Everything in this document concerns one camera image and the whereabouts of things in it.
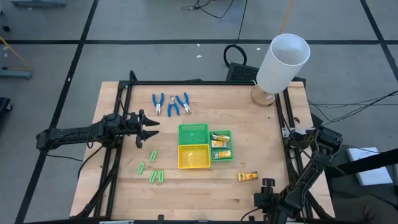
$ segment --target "pliers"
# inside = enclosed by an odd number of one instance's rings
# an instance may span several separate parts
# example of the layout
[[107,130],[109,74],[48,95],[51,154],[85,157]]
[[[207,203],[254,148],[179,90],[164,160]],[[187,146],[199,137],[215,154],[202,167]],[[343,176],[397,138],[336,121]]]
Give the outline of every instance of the pliers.
[[187,93],[184,93],[184,96],[185,96],[185,101],[187,103],[183,103],[178,96],[175,96],[175,97],[176,97],[177,101],[181,104],[181,106],[183,106],[185,108],[185,111],[188,114],[191,114],[192,112],[191,112],[191,108],[189,107],[189,98],[188,98]]
[[167,113],[169,114],[169,116],[172,115],[172,105],[174,105],[177,115],[180,115],[180,110],[178,109],[177,104],[174,103],[174,97],[170,96],[170,103],[169,103],[169,107],[167,108]]
[[156,102],[156,96],[154,94],[152,94],[152,101],[154,102],[154,105],[156,107],[156,114],[157,115],[160,115],[160,107],[163,105],[163,98],[164,98],[164,94],[162,93],[161,97],[160,97],[160,102],[157,103]]

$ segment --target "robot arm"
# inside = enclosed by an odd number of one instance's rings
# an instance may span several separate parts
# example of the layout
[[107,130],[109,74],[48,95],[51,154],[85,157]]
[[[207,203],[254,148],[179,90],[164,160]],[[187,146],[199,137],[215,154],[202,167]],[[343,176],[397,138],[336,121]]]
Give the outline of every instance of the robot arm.
[[144,110],[140,110],[139,114],[131,113],[128,120],[124,121],[119,114],[112,113],[103,117],[101,121],[82,128],[68,129],[47,129],[36,136],[36,148],[40,151],[56,149],[65,144],[77,144],[84,142],[100,142],[104,147],[114,148],[119,144],[117,137],[120,135],[135,134],[136,146],[142,148],[142,140],[146,140],[158,131],[145,131],[145,126],[155,126],[159,123],[148,119]]
[[311,147],[310,162],[305,166],[298,179],[279,194],[273,194],[271,186],[261,188],[261,193],[254,194],[254,205],[267,214],[272,224],[286,223],[287,217],[293,218],[304,204],[305,194],[310,190],[333,157],[339,152],[342,143],[341,134],[328,128],[308,130],[305,134],[292,131],[288,144],[290,147],[306,149]]

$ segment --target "green plastic bin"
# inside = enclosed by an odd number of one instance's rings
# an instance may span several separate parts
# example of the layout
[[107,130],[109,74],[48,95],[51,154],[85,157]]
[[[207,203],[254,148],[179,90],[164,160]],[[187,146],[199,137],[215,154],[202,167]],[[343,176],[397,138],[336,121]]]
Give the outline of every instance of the green plastic bin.
[[[218,152],[218,151],[225,151],[227,148],[213,148],[212,146],[211,146],[211,134],[221,134],[221,135],[225,135],[225,136],[228,136],[228,137],[230,137],[230,139],[229,139],[229,142],[228,142],[228,144],[229,144],[229,150],[231,150],[231,157],[229,157],[229,158],[222,158],[222,159],[213,159],[213,152]],[[211,161],[232,161],[232,160],[234,160],[234,147],[233,147],[233,144],[232,144],[232,134],[231,134],[231,131],[229,131],[229,130],[225,130],[225,131],[210,131],[209,132],[209,139],[210,139],[210,158],[211,158]]]
[[180,124],[178,127],[178,144],[209,144],[210,136],[207,124]]

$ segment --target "yellow plastic bin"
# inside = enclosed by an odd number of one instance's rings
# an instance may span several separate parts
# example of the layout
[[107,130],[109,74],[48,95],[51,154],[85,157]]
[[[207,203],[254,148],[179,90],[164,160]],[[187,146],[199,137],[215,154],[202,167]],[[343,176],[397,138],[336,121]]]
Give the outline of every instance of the yellow plastic bin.
[[209,168],[210,147],[208,144],[182,145],[178,147],[178,168]]

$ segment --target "lamp base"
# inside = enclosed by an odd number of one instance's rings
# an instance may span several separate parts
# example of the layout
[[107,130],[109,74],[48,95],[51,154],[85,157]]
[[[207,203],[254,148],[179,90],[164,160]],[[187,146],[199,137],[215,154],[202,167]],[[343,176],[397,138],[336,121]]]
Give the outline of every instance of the lamp base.
[[250,93],[251,101],[257,106],[266,107],[275,102],[275,96],[262,90],[259,85],[253,87]]

